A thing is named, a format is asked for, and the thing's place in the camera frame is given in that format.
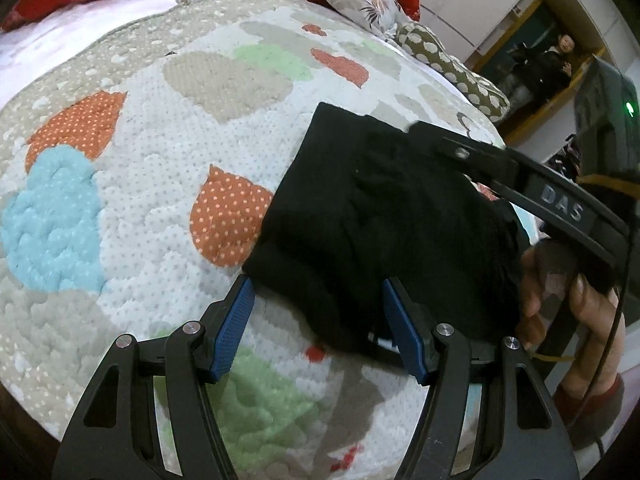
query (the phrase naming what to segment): blue patch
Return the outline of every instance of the blue patch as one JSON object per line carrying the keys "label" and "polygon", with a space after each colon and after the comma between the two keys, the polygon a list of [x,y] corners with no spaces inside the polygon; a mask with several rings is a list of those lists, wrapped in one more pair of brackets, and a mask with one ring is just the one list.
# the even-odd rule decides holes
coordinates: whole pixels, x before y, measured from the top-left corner
{"label": "blue patch", "polygon": [[513,209],[516,211],[516,215],[520,219],[520,223],[524,230],[529,235],[529,241],[531,244],[535,244],[538,242],[538,228],[536,227],[536,220],[534,216],[529,211],[524,211],[523,208],[516,206],[515,204],[511,204]]}
{"label": "blue patch", "polygon": [[470,384],[468,397],[466,398],[465,418],[473,420],[480,410],[480,402],[482,400],[482,386],[480,384]]}
{"label": "blue patch", "polygon": [[100,199],[91,162],[71,146],[43,151],[27,189],[2,212],[0,236],[9,269],[31,290],[100,292]]}

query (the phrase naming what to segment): fingernail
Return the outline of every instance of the fingernail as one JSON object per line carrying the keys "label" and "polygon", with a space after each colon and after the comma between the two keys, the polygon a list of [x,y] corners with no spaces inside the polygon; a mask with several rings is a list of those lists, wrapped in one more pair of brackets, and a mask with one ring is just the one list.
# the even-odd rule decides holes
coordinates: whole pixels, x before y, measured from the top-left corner
{"label": "fingernail", "polygon": [[581,274],[578,274],[578,277],[575,280],[575,290],[578,292],[578,295],[580,297],[584,295],[585,286],[586,286],[585,277]]}

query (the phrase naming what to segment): orange polka dot pattern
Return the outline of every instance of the orange polka dot pattern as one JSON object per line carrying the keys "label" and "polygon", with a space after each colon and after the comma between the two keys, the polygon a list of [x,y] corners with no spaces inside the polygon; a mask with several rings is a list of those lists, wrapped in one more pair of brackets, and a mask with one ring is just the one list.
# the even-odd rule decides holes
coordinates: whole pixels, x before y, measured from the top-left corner
{"label": "orange polka dot pattern", "polygon": [[28,140],[25,170],[29,172],[40,153],[59,144],[68,144],[89,160],[97,158],[113,136],[126,96],[100,91],[54,115]]}
{"label": "orange polka dot pattern", "polygon": [[272,198],[268,189],[211,166],[191,209],[190,231],[198,252],[218,267],[244,263]]}

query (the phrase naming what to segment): yellow strap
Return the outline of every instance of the yellow strap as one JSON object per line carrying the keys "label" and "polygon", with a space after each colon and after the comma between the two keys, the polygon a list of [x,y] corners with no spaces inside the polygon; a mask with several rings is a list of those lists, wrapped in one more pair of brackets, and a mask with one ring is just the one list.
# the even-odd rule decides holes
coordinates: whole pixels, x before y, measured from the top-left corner
{"label": "yellow strap", "polygon": [[612,189],[625,195],[629,195],[631,198],[640,200],[640,184],[633,182],[627,182],[618,178],[613,178],[605,175],[592,174],[587,176],[579,176],[576,179],[578,184],[593,184],[595,186],[602,186]]}
{"label": "yellow strap", "polygon": [[544,361],[547,363],[572,363],[575,361],[575,357],[572,355],[563,355],[560,357],[553,357],[550,355],[536,354],[535,352],[529,353],[529,357],[537,359],[538,361]]}

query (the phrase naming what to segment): cable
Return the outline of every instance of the cable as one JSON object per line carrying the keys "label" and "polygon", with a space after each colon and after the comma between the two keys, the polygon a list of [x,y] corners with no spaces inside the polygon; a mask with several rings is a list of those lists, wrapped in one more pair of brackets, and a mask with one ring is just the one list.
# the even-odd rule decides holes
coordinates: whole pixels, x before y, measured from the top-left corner
{"label": "cable", "polygon": [[593,373],[593,377],[591,378],[591,382],[587,387],[587,391],[584,393],[584,396],[582,397],[582,400],[580,402],[580,406],[578,407],[578,410],[575,412],[574,417],[567,425],[567,429],[572,428],[574,426],[574,424],[582,415],[582,412],[584,411],[585,407],[587,406],[587,403],[589,402],[589,398],[591,397],[591,393],[596,383],[600,379],[600,375],[602,374],[604,363],[607,361],[607,358],[609,357],[609,353],[611,352],[611,347],[613,346],[613,341],[616,338],[616,333],[618,332],[618,326],[620,325],[620,319],[622,318],[622,310],[623,310],[623,305],[625,304],[625,297],[626,297],[626,294],[628,293],[628,288],[629,288],[629,274],[630,274],[630,267],[631,267],[631,259],[636,250],[636,238],[638,238],[638,233],[640,228],[639,214],[640,214],[640,202],[636,202],[636,207],[634,209],[634,214],[632,215],[631,226],[629,229],[630,243],[629,243],[628,252],[626,254],[625,270],[623,274],[624,281],[622,284],[622,293],[620,294],[618,307],[616,308],[616,313],[613,317],[613,324],[611,325],[611,330],[609,331],[607,342],[604,345],[602,356],[600,357],[600,361],[598,362],[598,367],[596,368],[596,371]]}
{"label": "cable", "polygon": [[604,444],[602,443],[602,439],[596,437],[596,445],[598,446],[598,453],[600,454],[600,459],[602,460],[602,457],[604,456],[605,453],[605,449],[604,449]]}
{"label": "cable", "polygon": [[555,357],[551,355],[542,355],[535,352],[530,352],[529,357],[531,359],[537,359],[538,361],[544,361],[545,363],[573,363],[575,361],[575,357],[572,355],[562,355],[560,357]]}

